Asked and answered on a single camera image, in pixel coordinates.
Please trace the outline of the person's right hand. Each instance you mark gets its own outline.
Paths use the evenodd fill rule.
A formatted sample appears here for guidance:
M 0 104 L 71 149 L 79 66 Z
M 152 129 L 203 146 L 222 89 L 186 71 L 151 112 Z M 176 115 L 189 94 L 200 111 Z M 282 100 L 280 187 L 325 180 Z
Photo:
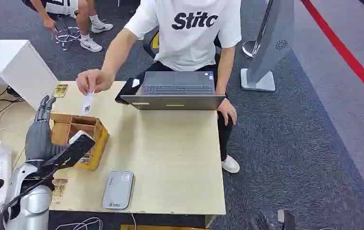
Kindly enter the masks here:
M 75 82 L 83 95 L 99 93 L 111 88 L 115 75 L 101 69 L 90 69 L 81 72 Z

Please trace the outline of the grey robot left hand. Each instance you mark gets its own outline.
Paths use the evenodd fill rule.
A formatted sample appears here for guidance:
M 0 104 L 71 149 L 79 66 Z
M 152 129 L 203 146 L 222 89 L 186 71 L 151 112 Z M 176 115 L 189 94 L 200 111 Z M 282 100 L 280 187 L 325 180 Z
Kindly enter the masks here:
M 27 161 L 47 161 L 68 148 L 52 143 L 49 121 L 55 101 L 55 97 L 46 95 L 40 102 L 34 121 L 26 134 L 24 150 Z

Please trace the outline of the person's left hand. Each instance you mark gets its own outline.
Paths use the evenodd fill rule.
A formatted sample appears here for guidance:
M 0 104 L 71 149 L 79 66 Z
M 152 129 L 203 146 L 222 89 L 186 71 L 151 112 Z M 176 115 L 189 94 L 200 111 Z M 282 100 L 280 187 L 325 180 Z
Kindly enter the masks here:
M 224 124 L 227 126 L 229 121 L 232 121 L 232 124 L 235 125 L 237 122 L 237 112 L 235 107 L 231 104 L 231 102 L 225 98 L 220 106 L 217 109 L 218 112 L 222 115 L 224 119 Z

